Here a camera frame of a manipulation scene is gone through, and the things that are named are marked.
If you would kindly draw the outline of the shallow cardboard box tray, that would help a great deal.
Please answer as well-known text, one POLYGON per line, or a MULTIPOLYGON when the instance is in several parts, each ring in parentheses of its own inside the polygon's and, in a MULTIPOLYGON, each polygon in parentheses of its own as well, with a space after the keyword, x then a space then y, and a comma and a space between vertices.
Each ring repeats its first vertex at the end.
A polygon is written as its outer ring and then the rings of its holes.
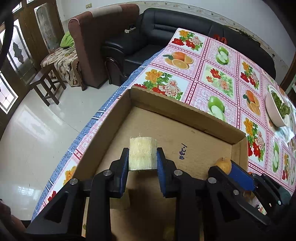
POLYGON ((91 180, 86 221, 90 240, 171 240, 177 224, 185 239, 198 238, 199 211, 177 200, 184 176, 208 178, 218 159, 248 166, 239 129, 162 94, 134 86, 99 119, 99 128, 74 176, 91 180))

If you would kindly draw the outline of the white bowl of greens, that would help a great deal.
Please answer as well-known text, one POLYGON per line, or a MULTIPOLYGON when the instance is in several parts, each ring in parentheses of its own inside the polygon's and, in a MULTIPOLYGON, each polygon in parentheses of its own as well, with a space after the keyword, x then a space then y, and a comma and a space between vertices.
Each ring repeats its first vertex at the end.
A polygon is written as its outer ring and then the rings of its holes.
POLYGON ((269 118, 273 122, 276 127, 289 127, 290 126, 290 118, 288 114, 281 115, 278 106, 284 104, 283 98, 280 96, 280 93, 276 90, 276 88, 272 85, 268 85, 267 94, 265 97, 265 106, 269 118))

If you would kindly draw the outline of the wooden stool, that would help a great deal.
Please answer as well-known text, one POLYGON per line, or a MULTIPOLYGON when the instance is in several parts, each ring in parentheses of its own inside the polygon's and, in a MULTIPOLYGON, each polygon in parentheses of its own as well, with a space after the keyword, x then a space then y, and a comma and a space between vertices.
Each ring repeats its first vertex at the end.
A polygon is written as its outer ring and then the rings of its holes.
POLYGON ((66 89, 65 82, 60 77, 60 74, 54 66, 54 63, 41 68, 41 70, 35 75, 33 80, 30 82, 30 89, 35 90, 37 95, 46 104, 46 106, 50 106, 48 99, 52 99, 56 105, 60 103, 56 95, 61 87, 64 90, 66 89), (55 74, 55 81, 53 81, 49 76, 49 73, 51 71, 53 71, 53 73, 55 74))

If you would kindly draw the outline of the black sofa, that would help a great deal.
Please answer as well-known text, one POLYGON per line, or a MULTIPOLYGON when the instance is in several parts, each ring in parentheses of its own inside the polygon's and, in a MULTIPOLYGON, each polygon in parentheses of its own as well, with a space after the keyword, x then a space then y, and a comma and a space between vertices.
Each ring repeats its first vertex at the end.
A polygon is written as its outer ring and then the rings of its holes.
POLYGON ((272 57, 259 42, 214 21, 177 11, 148 8, 137 17, 135 30, 107 39, 101 47, 111 83, 122 85, 145 60, 172 42, 199 50, 204 44, 191 32, 219 40, 258 64, 272 78, 276 77, 272 57))

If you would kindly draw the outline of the patterned seat cover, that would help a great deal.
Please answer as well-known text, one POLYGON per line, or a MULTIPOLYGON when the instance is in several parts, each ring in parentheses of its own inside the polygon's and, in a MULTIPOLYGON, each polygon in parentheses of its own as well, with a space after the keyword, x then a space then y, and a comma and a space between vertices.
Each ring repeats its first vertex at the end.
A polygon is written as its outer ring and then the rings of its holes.
POLYGON ((81 86, 82 80, 78 74, 78 56, 75 47, 58 48, 41 62, 41 67, 54 64, 60 77, 71 87, 81 86))

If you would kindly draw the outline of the green cushion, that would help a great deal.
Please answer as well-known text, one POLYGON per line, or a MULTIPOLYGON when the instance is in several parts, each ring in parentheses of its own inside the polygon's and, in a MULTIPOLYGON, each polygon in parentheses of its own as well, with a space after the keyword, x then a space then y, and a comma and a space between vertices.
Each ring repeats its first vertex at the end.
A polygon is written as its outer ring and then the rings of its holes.
POLYGON ((71 36, 70 32, 67 31, 60 42, 60 47, 65 49, 73 46, 74 46, 74 39, 71 36))

